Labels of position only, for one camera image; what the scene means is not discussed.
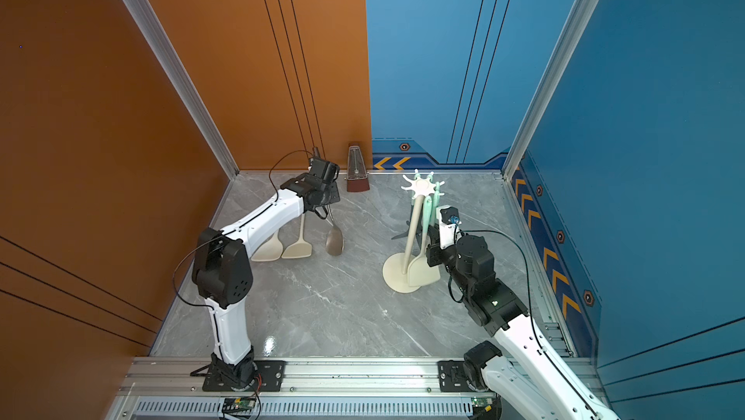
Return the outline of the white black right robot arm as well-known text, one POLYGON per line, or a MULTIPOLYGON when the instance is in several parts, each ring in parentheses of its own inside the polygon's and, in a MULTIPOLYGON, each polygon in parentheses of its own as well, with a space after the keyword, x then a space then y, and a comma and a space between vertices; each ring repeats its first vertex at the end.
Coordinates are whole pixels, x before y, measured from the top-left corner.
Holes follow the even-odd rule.
POLYGON ((572 371, 509 286, 496 278, 485 239, 454 225, 428 234, 431 266, 442 265, 457 300, 489 335, 464 356, 468 383, 504 398, 526 419, 617 419, 572 371))

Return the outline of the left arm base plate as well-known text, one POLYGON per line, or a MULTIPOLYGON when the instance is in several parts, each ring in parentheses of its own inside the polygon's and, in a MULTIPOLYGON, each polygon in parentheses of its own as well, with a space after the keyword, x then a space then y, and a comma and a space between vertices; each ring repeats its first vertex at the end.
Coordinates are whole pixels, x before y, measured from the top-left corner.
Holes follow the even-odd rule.
POLYGON ((211 362, 204 373, 204 392, 279 392, 284 378, 286 363, 281 360, 262 360, 253 363, 247 380, 236 379, 229 371, 219 369, 211 362))

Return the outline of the cream turner mint handle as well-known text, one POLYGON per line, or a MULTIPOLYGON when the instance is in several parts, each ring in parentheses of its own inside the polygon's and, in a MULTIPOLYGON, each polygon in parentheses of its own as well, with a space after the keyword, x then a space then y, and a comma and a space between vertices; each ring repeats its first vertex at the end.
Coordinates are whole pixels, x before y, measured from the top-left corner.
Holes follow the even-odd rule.
POLYGON ((432 203, 431 196, 425 198, 421 214, 422 241, 420 251, 419 255, 416 255, 411 262, 409 262, 409 270, 407 270, 407 284, 410 287, 419 288, 427 286, 434 284, 440 279, 440 269, 438 267, 430 267, 427 258, 427 251, 430 243, 429 227, 432 216, 432 203))

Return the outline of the cream spatula wooden handle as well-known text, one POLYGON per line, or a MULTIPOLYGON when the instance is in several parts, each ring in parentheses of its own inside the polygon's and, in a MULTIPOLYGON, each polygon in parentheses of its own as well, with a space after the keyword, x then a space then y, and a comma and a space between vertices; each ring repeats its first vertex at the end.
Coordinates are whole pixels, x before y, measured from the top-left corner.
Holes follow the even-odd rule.
POLYGON ((284 251, 284 245, 279 239, 279 230, 263 245, 260 245, 252 255, 253 262, 272 262, 279 260, 284 251))

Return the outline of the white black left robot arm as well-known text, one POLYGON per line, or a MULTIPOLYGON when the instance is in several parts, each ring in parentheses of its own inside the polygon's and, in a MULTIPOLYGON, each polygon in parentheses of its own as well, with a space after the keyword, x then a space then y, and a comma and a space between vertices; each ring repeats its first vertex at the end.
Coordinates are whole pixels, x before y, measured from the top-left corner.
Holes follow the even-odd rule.
POLYGON ((246 329, 246 296, 254 278, 250 258, 288 222, 341 200, 337 166, 291 178, 253 212, 222 229, 206 228, 197 240, 192 282, 209 313, 213 353, 208 373, 232 391, 256 391, 260 371, 246 329))

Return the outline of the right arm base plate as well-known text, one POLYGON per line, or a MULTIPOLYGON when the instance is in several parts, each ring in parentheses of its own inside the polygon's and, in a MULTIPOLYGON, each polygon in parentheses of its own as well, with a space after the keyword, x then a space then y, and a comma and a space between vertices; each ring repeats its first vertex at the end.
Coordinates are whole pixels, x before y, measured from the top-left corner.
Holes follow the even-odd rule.
POLYGON ((438 383, 445 393, 480 392, 484 389, 480 371, 469 361, 438 361, 438 383))

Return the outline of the cream spatula mint handle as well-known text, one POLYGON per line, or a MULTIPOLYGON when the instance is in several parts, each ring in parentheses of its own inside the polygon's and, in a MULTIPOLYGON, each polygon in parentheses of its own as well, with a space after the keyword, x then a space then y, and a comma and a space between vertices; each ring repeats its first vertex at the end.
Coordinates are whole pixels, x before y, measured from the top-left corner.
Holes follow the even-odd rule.
POLYGON ((303 214, 300 219, 298 240, 283 251, 283 259, 302 259, 312 255, 312 244, 305 239, 305 227, 306 216, 303 214))

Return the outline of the dark metal trowel spatula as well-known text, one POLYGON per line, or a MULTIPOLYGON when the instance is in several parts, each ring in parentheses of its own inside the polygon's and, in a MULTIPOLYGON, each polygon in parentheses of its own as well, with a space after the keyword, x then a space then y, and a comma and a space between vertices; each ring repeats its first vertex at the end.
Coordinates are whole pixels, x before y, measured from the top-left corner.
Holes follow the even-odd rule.
POLYGON ((343 232, 334 218, 333 210, 331 207, 327 208, 327 221, 331 228, 326 239, 326 251, 331 256, 341 256, 343 254, 343 248, 345 247, 345 240, 343 239, 343 232))

